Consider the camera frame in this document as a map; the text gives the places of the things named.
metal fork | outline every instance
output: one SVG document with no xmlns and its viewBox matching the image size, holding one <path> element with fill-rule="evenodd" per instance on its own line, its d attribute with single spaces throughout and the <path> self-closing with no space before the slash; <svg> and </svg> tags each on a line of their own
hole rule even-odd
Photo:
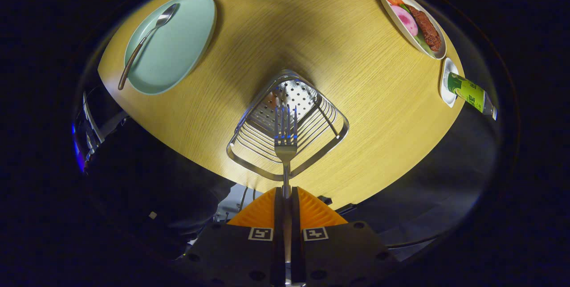
<svg viewBox="0 0 570 287">
<path fill-rule="evenodd" d="M 279 123 L 279 111 L 281 111 L 281 123 Z M 285 110 L 284 106 L 275 108 L 275 153 L 283 163 L 284 198 L 289 198 L 291 194 L 289 172 L 291 172 L 291 160 L 297 154 L 297 106 L 293 111 L 295 111 L 295 117 L 293 118 L 293 134 L 291 134 L 291 110 L 289 107 Z"/>
</svg>

metal rack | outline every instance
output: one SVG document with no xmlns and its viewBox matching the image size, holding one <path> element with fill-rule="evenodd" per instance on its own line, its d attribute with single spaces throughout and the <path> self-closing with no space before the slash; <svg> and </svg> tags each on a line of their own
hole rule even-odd
<svg viewBox="0 0 570 287">
<path fill-rule="evenodd" d="M 228 157 L 236 163 L 258 173 L 259 175 L 274 181 L 283 181 L 283 175 L 272 173 L 263 167 L 255 165 L 239 157 L 234 149 L 241 146 L 255 156 L 262 157 L 264 161 L 272 164 L 280 164 L 273 147 L 275 135 L 274 111 L 277 106 L 287 106 L 297 110 L 298 149 L 297 157 L 327 129 L 330 129 L 334 137 L 322 145 L 318 151 L 308 157 L 291 171 L 289 177 L 293 178 L 302 171 L 321 159 L 332 150 L 348 133 L 348 120 L 323 94 L 312 84 L 301 78 L 291 70 L 282 70 L 281 74 L 266 88 L 263 89 L 251 106 L 240 119 L 234 136 L 226 147 Z M 340 130 L 334 127 L 334 123 L 342 119 Z"/>
</svg>

round table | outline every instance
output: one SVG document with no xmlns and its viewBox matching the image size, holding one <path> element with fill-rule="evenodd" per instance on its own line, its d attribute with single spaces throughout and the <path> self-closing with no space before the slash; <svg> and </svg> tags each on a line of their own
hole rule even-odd
<svg viewBox="0 0 570 287">
<path fill-rule="evenodd" d="M 137 26 L 169 0 L 127 17 L 98 66 L 114 100 L 154 137 L 204 168 L 265 192 L 281 185 L 232 161 L 226 145 L 260 88 L 282 68 L 308 78 L 348 118 L 346 138 L 291 179 L 331 208 L 358 203 L 414 167 L 442 139 L 464 101 L 440 98 L 443 60 L 411 45 L 379 0 L 214 0 L 215 31 L 204 57 L 163 94 L 117 89 Z M 447 56 L 461 75 L 456 49 Z"/>
</svg>

oval plate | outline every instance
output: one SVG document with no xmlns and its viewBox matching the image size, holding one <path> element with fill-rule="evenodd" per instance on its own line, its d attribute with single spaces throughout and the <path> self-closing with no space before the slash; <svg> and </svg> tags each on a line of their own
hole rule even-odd
<svg viewBox="0 0 570 287">
<path fill-rule="evenodd" d="M 407 38 L 407 40 L 411 43 L 411 45 L 415 46 L 415 48 L 419 49 L 422 53 L 424 53 L 425 55 L 427 55 L 433 59 L 441 60 L 444 58 L 445 54 L 448 51 L 447 47 L 446 47 L 445 37 L 441 33 L 441 28 L 440 28 L 439 23 L 437 23 L 437 21 L 430 15 L 430 13 L 428 13 L 421 5 L 416 3 L 414 0 L 402 0 L 405 4 L 411 5 L 411 6 L 415 7 L 415 9 L 417 9 L 418 11 L 422 11 L 422 12 L 426 13 L 427 18 L 431 21 L 431 23 L 433 24 L 433 27 L 436 29 L 437 33 L 440 35 L 441 46 L 437 52 L 433 52 L 435 57 L 430 55 L 429 53 L 427 53 L 422 48 L 422 46 L 419 45 L 418 41 L 416 41 L 415 38 L 412 37 L 412 35 L 407 31 L 406 27 L 403 25 L 402 20 L 399 19 L 398 15 L 396 15 L 394 13 L 394 10 L 390 7 L 390 3 L 387 0 L 381 0 L 381 1 L 382 1 L 382 6 L 386 9 L 386 11 L 390 15 L 392 21 L 395 23 L 395 25 L 398 27 L 398 29 L 400 29 L 401 33 Z"/>
<path fill-rule="evenodd" d="M 128 80 L 143 94 L 161 94 L 173 88 L 198 64 L 210 43 L 216 25 L 214 0 L 171 0 L 134 30 L 126 47 L 125 65 L 159 15 L 174 3 L 180 5 L 171 20 L 151 33 L 130 68 Z"/>
<path fill-rule="evenodd" d="M 453 61 L 449 57 L 446 57 L 444 61 L 444 69 L 441 71 L 440 96 L 445 104 L 452 108 L 456 103 L 457 94 L 448 90 L 448 75 L 450 73 L 455 73 L 457 75 L 460 74 Z"/>
</svg>

metal spoon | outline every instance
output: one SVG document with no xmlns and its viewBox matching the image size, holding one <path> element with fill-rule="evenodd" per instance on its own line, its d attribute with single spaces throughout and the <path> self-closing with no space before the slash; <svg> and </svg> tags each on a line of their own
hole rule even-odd
<svg viewBox="0 0 570 287">
<path fill-rule="evenodd" d="M 150 31 L 148 31 L 147 35 L 140 41 L 140 43 L 137 45 L 137 48 L 134 49 L 133 54 L 130 56 L 129 61 L 126 62 L 126 66 L 125 69 L 122 70 L 122 76 L 121 79 L 118 82 L 118 89 L 122 90 L 123 86 L 125 86 L 125 82 L 126 82 L 126 76 L 127 74 L 129 74 L 129 70 L 130 70 L 130 66 L 133 65 L 134 62 L 134 58 L 137 57 L 138 52 L 140 51 L 141 47 L 143 47 L 144 41 L 146 41 L 147 37 L 150 35 L 150 33 L 152 31 L 154 31 L 155 29 L 158 29 L 159 27 L 162 27 L 163 25 L 165 25 L 172 17 L 172 15 L 175 13 L 176 9 L 178 8 L 179 3 L 175 3 L 173 5 L 170 5 L 160 16 L 159 19 L 156 21 L 156 25 L 154 27 L 154 29 L 151 29 Z"/>
</svg>

